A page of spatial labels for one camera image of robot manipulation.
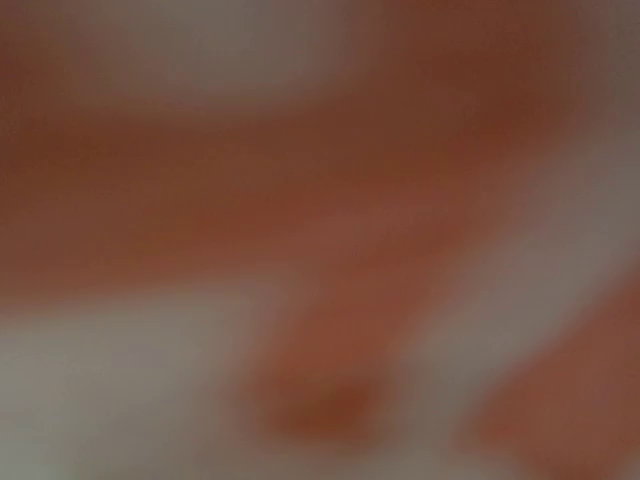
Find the pink plastic bag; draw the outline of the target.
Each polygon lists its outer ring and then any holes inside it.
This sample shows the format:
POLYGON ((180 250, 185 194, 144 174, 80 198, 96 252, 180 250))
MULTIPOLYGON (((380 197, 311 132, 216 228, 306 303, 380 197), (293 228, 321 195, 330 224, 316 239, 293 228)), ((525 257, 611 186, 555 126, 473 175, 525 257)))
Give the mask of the pink plastic bag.
POLYGON ((635 1, 5 1, 5 479, 635 479, 635 1))

